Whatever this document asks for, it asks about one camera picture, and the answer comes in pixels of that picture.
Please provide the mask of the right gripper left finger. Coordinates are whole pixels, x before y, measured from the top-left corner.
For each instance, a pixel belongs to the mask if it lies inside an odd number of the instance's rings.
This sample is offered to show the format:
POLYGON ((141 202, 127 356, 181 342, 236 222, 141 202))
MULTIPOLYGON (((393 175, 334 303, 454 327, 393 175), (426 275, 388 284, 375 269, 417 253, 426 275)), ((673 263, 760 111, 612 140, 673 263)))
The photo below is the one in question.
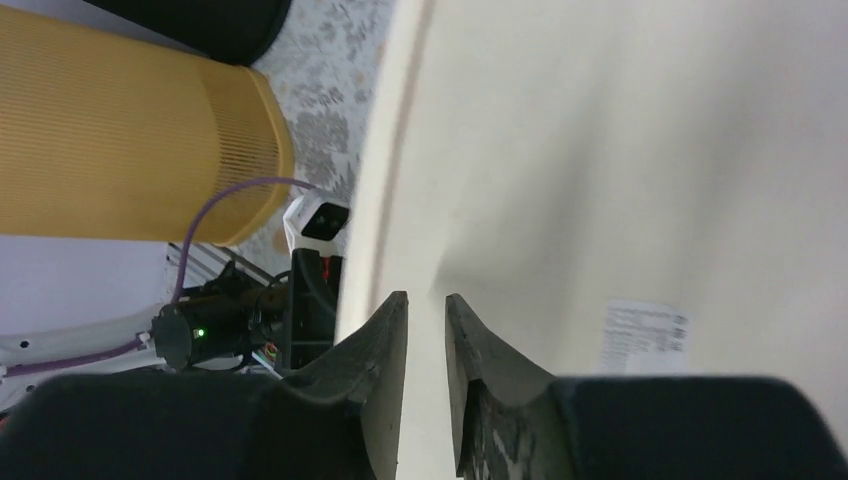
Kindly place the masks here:
POLYGON ((5 479, 391 479, 408 297, 282 379, 127 372, 51 379, 1 433, 5 479))

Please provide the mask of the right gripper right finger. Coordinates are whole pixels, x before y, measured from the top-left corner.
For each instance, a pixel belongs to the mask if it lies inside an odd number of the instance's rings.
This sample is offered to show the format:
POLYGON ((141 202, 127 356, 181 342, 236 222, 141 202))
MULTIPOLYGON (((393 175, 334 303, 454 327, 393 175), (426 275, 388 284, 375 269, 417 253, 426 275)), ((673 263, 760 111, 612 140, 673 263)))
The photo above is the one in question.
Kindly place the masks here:
POLYGON ((445 300, 462 479, 843 479, 817 408, 769 377, 555 376, 445 300))

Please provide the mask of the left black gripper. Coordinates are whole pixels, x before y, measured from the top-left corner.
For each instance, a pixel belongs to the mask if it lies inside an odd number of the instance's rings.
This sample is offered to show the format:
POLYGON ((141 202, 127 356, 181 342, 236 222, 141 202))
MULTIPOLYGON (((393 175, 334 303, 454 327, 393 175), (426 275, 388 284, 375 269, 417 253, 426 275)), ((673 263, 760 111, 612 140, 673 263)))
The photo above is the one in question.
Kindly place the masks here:
POLYGON ((272 370, 299 370, 333 346, 342 266, 341 256, 296 249, 290 269, 260 290, 251 327, 272 370))

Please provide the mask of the cream perforated plastic basket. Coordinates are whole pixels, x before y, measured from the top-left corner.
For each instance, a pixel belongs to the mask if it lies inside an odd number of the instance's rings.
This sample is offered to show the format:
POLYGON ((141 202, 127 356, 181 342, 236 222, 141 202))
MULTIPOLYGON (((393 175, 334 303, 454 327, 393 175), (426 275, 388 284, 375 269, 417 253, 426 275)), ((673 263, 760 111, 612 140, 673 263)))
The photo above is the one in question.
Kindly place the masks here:
POLYGON ((346 256, 340 336, 408 295, 401 479, 455 472, 452 293, 554 374, 674 311, 627 373, 779 377, 845 444, 846 3, 397 2, 346 256))

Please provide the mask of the yellow perforated plastic basket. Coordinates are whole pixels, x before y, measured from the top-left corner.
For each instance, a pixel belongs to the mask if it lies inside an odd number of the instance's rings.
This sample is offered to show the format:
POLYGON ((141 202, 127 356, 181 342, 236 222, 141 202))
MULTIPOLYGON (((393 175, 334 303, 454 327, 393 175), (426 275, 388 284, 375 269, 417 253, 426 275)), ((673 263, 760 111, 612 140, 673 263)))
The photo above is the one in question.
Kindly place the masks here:
POLYGON ((3 234, 235 245, 294 164, 261 73, 2 8, 3 234))

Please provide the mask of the black ribbed plastic bin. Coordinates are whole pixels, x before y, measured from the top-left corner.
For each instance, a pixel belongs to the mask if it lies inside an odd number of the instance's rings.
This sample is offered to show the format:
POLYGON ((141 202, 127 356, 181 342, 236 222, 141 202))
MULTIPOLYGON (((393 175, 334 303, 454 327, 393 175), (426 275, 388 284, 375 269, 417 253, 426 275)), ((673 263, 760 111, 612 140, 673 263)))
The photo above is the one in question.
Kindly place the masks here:
POLYGON ((97 8, 191 47, 248 66, 280 33, 291 0, 89 0, 97 8))

